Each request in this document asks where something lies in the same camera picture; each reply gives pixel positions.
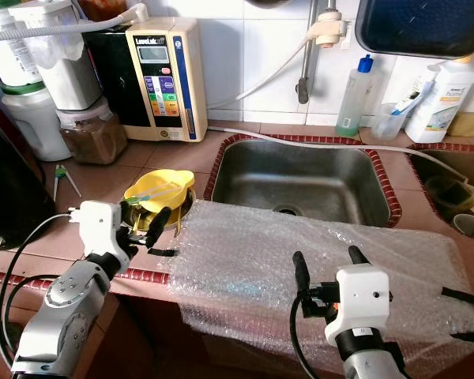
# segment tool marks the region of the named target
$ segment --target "small tool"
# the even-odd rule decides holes
[[[72,187],[75,189],[75,191],[77,192],[77,195],[79,195],[79,197],[82,197],[81,192],[79,192],[79,189],[77,189],[76,183],[73,181],[72,177],[70,176],[65,166],[63,166],[62,164],[57,164],[56,170],[55,170],[55,190],[53,192],[53,200],[56,201],[56,192],[58,191],[58,180],[60,178],[63,178],[64,176],[66,176],[69,179],[69,182],[72,185]]]

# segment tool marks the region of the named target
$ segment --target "bubble wrap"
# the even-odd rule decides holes
[[[474,309],[440,296],[442,286],[470,291],[457,247],[444,236],[196,201],[172,244],[180,251],[168,290],[198,331],[293,356],[293,253],[302,251],[312,285],[333,281],[340,266],[351,264],[348,247],[357,245],[389,275],[393,301],[383,338],[400,344],[412,377],[432,377],[474,351],[474,343],[450,336],[474,331]],[[297,329],[312,366],[342,373],[324,319],[303,319],[299,310]]]

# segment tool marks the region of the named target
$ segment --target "second sink basin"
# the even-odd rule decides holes
[[[376,227],[390,218],[365,152],[262,140],[237,141],[226,148],[211,200]]]

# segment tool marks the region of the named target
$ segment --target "white hose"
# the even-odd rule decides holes
[[[290,146],[299,146],[302,148],[332,148],[332,149],[347,149],[347,150],[384,150],[387,152],[404,152],[406,154],[412,154],[414,156],[421,156],[424,159],[428,159],[431,162],[434,162],[441,166],[442,168],[447,169],[449,172],[452,172],[457,177],[462,179],[464,182],[467,182],[467,177],[460,172],[456,171],[452,167],[448,166],[444,162],[441,162],[439,159],[435,159],[433,156],[429,156],[424,152],[418,152],[417,150],[411,150],[410,148],[397,148],[394,146],[379,146],[371,144],[306,144],[303,142],[294,142],[288,140],[281,140],[279,138],[269,137],[260,133],[248,132],[246,130],[232,129],[232,128],[220,128],[217,126],[210,126],[209,130],[215,130],[217,132],[227,132],[227,133],[240,133],[246,134],[247,136],[261,138],[262,140],[277,142],[278,144],[288,144]]]
[[[309,39],[307,37],[305,37],[302,40],[302,42],[300,43],[300,45],[298,45],[298,47],[295,49],[295,51],[287,58],[287,60],[281,66],[279,66],[273,73],[268,75],[265,79],[263,79],[259,83],[255,84],[253,87],[248,88],[246,91],[244,91],[243,93],[237,95],[233,99],[227,99],[227,100],[221,101],[219,103],[209,104],[207,106],[207,108],[214,109],[214,108],[222,107],[223,105],[227,105],[229,103],[234,103],[235,101],[239,101],[241,99],[244,99],[246,96],[250,95],[251,93],[253,93],[257,89],[259,89],[261,86],[267,84],[299,53],[299,51],[301,51],[303,49],[304,46],[306,46],[307,42],[309,42]]]
[[[119,16],[111,18],[107,21],[91,22],[84,24],[72,24],[72,25],[59,25],[59,26],[48,26],[45,28],[31,28],[31,29],[11,29],[0,32],[0,41],[8,39],[23,39],[31,37],[41,36],[54,36],[59,34],[69,33],[86,33],[86,32],[97,32],[107,28],[112,28],[116,25],[122,24],[123,22],[134,20],[135,18],[142,19],[145,15],[147,18],[147,9],[145,5],[140,3],[132,6],[127,11],[121,13]]]

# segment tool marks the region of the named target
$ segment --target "dish soap bottle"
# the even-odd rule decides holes
[[[416,143],[441,142],[474,83],[471,56],[444,61],[430,93],[412,113],[405,132]]]
[[[358,132],[362,118],[365,96],[371,90],[371,75],[369,72],[374,60],[369,54],[361,58],[358,69],[352,69],[349,74],[346,92],[340,106],[339,118],[335,131],[338,135],[352,137]]]

